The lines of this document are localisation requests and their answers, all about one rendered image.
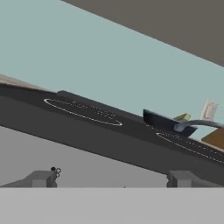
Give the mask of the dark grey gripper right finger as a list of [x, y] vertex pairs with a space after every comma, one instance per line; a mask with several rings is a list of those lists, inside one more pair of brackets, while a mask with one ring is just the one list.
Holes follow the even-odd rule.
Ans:
[[221, 185], [197, 177], [190, 171], [169, 171], [167, 179], [167, 187], [221, 187]]

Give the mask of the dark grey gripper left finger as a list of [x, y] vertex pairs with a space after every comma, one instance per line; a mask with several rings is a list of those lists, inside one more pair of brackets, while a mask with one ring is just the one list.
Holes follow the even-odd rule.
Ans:
[[57, 187], [56, 180], [60, 176], [60, 173], [61, 169], [53, 166], [49, 171], [33, 171], [27, 177], [5, 184], [3, 187]]

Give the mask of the dark blue pan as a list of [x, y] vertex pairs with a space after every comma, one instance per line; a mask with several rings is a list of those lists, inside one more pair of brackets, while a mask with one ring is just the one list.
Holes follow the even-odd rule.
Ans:
[[143, 110], [143, 121], [156, 129], [180, 134], [183, 137], [192, 135], [197, 130], [197, 125], [205, 125], [219, 129], [224, 128], [224, 124], [206, 120], [180, 122], [167, 116], [154, 113], [148, 109]]

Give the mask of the black hob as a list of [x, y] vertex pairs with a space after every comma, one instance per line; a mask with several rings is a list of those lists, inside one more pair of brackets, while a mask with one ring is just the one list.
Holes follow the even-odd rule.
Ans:
[[74, 96], [0, 83], [0, 126], [166, 174], [189, 171], [224, 186], [224, 152], [137, 115]]

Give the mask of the grey range hood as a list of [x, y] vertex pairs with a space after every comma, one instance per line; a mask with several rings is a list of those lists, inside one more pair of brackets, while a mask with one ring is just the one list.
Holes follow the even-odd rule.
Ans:
[[224, 0], [62, 0], [224, 67]]

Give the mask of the white wall socket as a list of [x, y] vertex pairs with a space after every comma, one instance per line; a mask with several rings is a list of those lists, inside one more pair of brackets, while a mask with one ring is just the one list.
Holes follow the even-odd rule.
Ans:
[[219, 104], [213, 101], [206, 100], [204, 107], [202, 109], [200, 119], [212, 121], [214, 119], [214, 114], [218, 108]]

